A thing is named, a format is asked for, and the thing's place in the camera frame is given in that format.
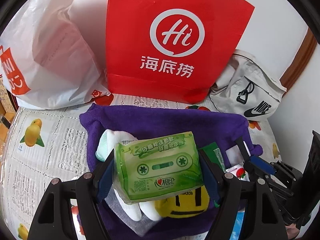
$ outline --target nike logo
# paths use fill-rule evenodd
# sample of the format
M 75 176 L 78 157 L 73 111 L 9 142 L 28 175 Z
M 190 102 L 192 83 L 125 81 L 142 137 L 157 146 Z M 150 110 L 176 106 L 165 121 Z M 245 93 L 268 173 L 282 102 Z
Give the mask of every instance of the nike logo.
M 265 101 L 262 101 L 257 107 L 250 108 L 247 111 L 245 111 L 244 116 L 250 118 L 250 117 L 256 117 L 256 116 L 269 114 L 269 113 L 266 113 L 266 111 L 268 111 L 270 109 L 270 107 L 271 107 L 271 105 L 269 105 Z

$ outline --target yellow smiley face plush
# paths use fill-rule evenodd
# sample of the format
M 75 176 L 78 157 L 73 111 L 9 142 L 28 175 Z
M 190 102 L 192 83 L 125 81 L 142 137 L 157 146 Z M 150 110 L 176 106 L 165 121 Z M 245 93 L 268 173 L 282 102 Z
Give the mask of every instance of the yellow smiley face plush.
M 155 208 L 162 217 L 188 218 L 206 211 L 209 200 L 207 190 L 202 186 L 174 197 L 156 200 Z

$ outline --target red fruit print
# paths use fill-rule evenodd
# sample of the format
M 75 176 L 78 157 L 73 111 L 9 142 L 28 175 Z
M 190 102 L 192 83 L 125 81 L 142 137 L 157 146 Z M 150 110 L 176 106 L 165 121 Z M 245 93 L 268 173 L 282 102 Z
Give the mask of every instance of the red fruit print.
M 240 168 L 239 170 L 237 170 L 236 176 L 238 179 L 242 179 L 245 176 L 244 168 Z
M 102 97 L 98 97 L 95 98 L 94 101 L 97 105 L 99 106 L 110 106 L 110 104 L 113 101 L 113 94 L 109 95 L 109 96 L 102 96 Z
M 78 207 L 77 207 L 77 206 L 72 206 L 72 207 L 71 207 L 71 212 L 72 212 L 74 215 L 79 214 Z
M 199 110 L 204 110 L 204 111 L 210 111 L 210 109 L 205 107 L 205 106 L 200 106 L 198 109 Z
M 80 226 L 80 234 L 84 236 L 84 231 L 83 231 L 82 226 Z
M 261 127 L 260 127 L 259 123 L 256 121 L 249 121 L 249 127 L 251 129 L 257 128 L 259 131 L 261 131 Z

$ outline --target red paper bag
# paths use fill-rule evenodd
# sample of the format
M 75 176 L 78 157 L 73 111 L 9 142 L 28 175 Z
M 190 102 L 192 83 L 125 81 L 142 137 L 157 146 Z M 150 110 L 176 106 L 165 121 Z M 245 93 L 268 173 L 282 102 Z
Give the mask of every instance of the red paper bag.
M 253 9 L 245 0 L 109 0 L 108 89 L 190 104 L 202 101 Z

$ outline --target purple towel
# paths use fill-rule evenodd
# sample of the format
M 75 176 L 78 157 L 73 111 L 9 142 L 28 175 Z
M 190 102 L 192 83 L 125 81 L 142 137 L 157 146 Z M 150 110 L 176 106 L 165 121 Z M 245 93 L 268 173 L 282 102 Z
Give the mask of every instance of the purple towel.
M 162 109 L 137 106 L 98 106 L 92 104 L 80 115 L 80 122 L 88 132 L 87 162 L 93 171 L 99 162 L 95 157 L 99 140 L 106 129 L 126 131 L 137 139 L 151 139 L 185 131 L 192 131 L 198 147 L 216 142 L 223 155 L 226 168 L 230 162 L 226 150 L 236 145 L 243 136 L 251 155 L 262 154 L 260 145 L 253 145 L 248 121 L 237 114 L 224 114 L 196 109 Z M 100 205 L 100 214 L 112 239 L 169 240 L 181 236 L 197 235 L 209 230 L 217 210 L 210 207 L 192 218 L 165 218 L 144 237 L 137 236 L 109 208 Z

